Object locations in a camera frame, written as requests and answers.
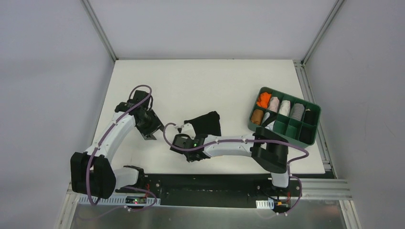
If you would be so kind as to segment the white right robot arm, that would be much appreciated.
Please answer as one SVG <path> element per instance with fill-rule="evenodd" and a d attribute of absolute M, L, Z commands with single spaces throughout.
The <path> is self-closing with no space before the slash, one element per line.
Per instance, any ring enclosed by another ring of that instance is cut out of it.
<path fill-rule="evenodd" d="M 164 137 L 170 150 L 182 154 L 188 162 L 220 156 L 245 156 L 252 158 L 271 175 L 271 189 L 276 195 L 290 190 L 288 178 L 287 140 L 273 132 L 258 127 L 252 134 L 239 136 L 215 136 L 209 134 L 178 133 L 172 142 Z"/>

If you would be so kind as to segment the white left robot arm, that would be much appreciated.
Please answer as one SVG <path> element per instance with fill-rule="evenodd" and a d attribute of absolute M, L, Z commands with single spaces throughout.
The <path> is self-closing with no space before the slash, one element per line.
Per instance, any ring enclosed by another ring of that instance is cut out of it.
<path fill-rule="evenodd" d="M 114 191 L 128 187 L 134 193 L 145 189 L 144 170 L 137 166 L 113 169 L 111 162 L 125 137 L 137 129 L 144 140 L 156 140 L 163 123 L 152 109 L 151 92 L 135 87 L 127 101 L 120 102 L 101 136 L 84 152 L 70 159 L 72 191 L 89 198 L 109 198 Z"/>

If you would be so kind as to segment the black underwear beige waistband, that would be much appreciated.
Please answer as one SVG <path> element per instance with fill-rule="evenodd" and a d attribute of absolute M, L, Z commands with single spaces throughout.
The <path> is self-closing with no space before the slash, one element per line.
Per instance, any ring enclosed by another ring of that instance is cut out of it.
<path fill-rule="evenodd" d="M 211 111 L 197 118 L 185 120 L 184 124 L 191 124 L 197 135 L 206 134 L 221 136 L 220 115 Z"/>

